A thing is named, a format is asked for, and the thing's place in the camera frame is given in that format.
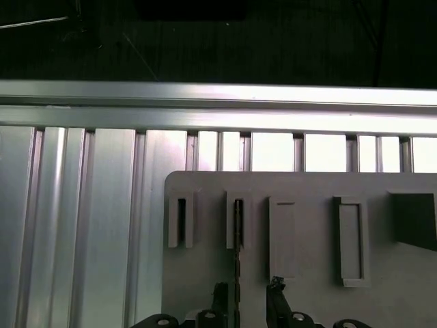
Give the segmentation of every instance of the dark ceiling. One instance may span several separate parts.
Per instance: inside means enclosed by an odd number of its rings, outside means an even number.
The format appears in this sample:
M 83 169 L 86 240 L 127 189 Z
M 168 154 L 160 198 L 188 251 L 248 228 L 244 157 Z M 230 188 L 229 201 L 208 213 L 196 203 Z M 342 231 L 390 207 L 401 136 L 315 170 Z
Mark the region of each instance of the dark ceiling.
M 76 19 L 59 0 L 6 0 L 2 24 L 70 19 L 0 29 L 0 79 L 437 88 L 435 0 L 247 0 L 236 17 L 232 1 L 204 1 L 209 21 L 182 21 L 182 7 L 144 21 L 129 1 L 84 1 Z M 173 8 L 154 3 L 143 13 Z

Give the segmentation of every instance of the horizontal aluminum beam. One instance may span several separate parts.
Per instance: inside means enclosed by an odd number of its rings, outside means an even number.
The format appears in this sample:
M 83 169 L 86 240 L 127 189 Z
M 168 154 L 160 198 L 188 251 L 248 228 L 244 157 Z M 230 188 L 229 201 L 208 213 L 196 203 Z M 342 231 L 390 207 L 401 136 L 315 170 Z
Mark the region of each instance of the horizontal aluminum beam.
M 194 83 L 1 81 L 0 104 L 437 113 L 437 91 Z
M 437 135 L 437 117 L 252 109 L 0 106 L 0 125 L 144 130 Z

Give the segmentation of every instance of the metal strip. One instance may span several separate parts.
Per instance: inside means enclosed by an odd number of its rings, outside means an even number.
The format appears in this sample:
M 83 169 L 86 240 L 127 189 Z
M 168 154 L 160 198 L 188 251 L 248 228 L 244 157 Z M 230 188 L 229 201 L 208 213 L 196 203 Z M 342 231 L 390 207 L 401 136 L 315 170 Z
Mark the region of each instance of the metal strip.
M 346 171 L 359 171 L 358 137 L 356 135 L 346 136 Z
M 296 134 L 294 138 L 294 171 L 305 171 L 305 135 Z
M 124 303 L 124 324 L 122 328 L 135 324 L 135 304 L 137 302 L 139 242 L 141 229 L 141 200 L 143 192 L 145 163 L 145 133 L 135 136 L 135 156 L 132 186 L 132 207 L 130 210 L 128 274 Z
M 52 309 L 57 228 L 61 208 L 66 130 L 44 132 L 33 240 L 27 327 L 49 327 Z
M 161 311 L 164 181 L 185 169 L 186 132 L 148 131 L 143 174 L 135 322 Z
M 413 149 L 412 149 L 412 138 L 400 138 L 400 163 L 401 172 L 414 172 L 414 159 L 413 159 Z
M 74 241 L 74 265 L 68 323 L 69 328 L 80 327 L 82 318 L 89 210 L 91 204 L 91 177 L 94 168 L 95 141 L 96 138 L 94 133 L 85 133 L 81 185 L 79 190 L 79 213 L 76 226 L 76 240 Z
M 40 179 L 40 162 L 42 153 L 42 140 L 44 133 L 34 131 L 29 157 L 29 190 L 27 195 L 26 222 L 23 236 L 23 252 L 20 264 L 20 284 L 18 287 L 18 302 L 15 318 L 16 328 L 27 327 L 27 313 L 29 309 L 29 293 L 31 283 L 31 269 L 33 258 L 33 240 L 36 224 L 36 202 L 38 199 L 38 181 Z
M 0 126 L 0 327 L 13 328 L 20 288 L 34 128 Z
M 363 135 L 437 135 L 437 117 L 241 109 L 0 106 L 0 124 Z
M 61 208 L 53 274 L 52 327 L 68 327 L 74 272 L 74 244 L 83 182 L 85 131 L 71 128 L 67 134 Z
M 248 172 L 252 168 L 252 136 L 240 134 L 240 171 Z
M 134 145 L 134 131 L 96 130 L 80 327 L 124 324 Z
M 92 81 L 0 81 L 0 103 L 44 103 L 116 105 L 137 103 L 149 105 L 148 100 L 200 100 L 197 107 L 211 100 L 215 107 L 222 100 L 239 103 L 244 108 L 254 103 L 313 103 L 390 105 L 386 112 L 396 112 L 396 106 L 437 105 L 437 92 L 429 90 L 394 90 L 353 87 L 288 87 L 260 85 L 224 85 L 200 83 L 136 83 Z M 435 108 L 427 109 L 436 113 Z

